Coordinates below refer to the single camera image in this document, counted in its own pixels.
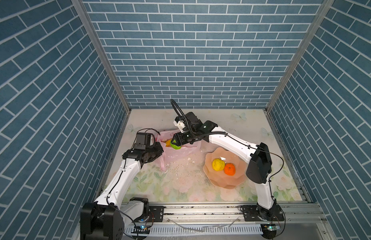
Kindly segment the green fake fruit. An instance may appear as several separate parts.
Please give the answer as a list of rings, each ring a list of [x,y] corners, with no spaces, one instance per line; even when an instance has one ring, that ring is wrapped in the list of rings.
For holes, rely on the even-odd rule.
[[[175,149],[175,150],[180,150],[181,149],[181,146],[177,146],[175,144],[173,144],[172,142],[170,142],[170,146]]]

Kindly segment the pink plastic bag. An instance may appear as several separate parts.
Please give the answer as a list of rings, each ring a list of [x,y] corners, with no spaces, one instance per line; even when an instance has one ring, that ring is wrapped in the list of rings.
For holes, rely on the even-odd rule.
[[[181,158],[185,158],[190,154],[194,154],[200,150],[201,142],[196,142],[194,144],[186,144],[181,147],[175,146],[173,148],[171,144],[167,144],[168,141],[171,141],[174,134],[178,133],[179,130],[172,131],[162,131],[160,135],[155,137],[155,140],[159,142],[164,150],[163,154],[155,160],[158,163],[161,171],[165,172],[167,170],[166,165],[170,162],[174,162]]]

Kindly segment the yellow fake fruit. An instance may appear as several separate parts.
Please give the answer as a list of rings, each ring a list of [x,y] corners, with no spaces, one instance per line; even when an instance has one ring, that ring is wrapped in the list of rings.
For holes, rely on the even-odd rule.
[[[221,159],[214,159],[211,163],[211,166],[214,171],[223,171],[225,168],[225,162]]]

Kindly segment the orange fake fruit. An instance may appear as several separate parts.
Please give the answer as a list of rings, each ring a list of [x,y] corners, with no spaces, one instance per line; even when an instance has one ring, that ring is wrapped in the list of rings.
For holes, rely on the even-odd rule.
[[[225,164],[223,171],[228,176],[234,176],[236,173],[235,166],[232,163]]]

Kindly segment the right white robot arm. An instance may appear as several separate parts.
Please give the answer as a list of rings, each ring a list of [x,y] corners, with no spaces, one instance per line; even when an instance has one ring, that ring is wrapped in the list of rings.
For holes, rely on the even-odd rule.
[[[272,194],[271,177],[272,160],[271,152],[264,143],[258,145],[242,140],[219,127],[216,123],[196,121],[187,123],[186,120],[176,118],[174,125],[180,130],[174,134],[171,141],[178,147],[185,144],[193,144],[204,140],[218,145],[247,163],[246,176],[255,183],[257,193],[257,214],[265,221],[270,221],[275,216],[278,204]]]

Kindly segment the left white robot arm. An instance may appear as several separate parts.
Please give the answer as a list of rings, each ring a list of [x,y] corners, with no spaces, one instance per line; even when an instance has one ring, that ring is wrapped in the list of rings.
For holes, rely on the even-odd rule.
[[[121,167],[109,186],[94,202],[85,203],[81,209],[81,240],[120,240],[125,227],[148,214],[147,199],[134,198],[125,206],[122,206],[122,201],[142,166],[153,162],[163,152],[161,144],[155,142],[147,147],[134,144],[123,154]]]

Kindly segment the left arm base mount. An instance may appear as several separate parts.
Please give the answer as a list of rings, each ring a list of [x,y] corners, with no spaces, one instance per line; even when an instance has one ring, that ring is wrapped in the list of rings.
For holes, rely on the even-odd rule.
[[[143,204],[126,205],[122,212],[128,215],[135,223],[162,222],[164,206],[148,206]]]

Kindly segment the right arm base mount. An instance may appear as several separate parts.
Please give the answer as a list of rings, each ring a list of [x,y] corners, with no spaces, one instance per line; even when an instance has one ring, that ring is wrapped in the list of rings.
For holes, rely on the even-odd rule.
[[[278,204],[274,204],[271,209],[261,207],[260,205],[242,205],[239,207],[246,222],[268,221],[273,220],[284,221],[285,216],[282,208]]]

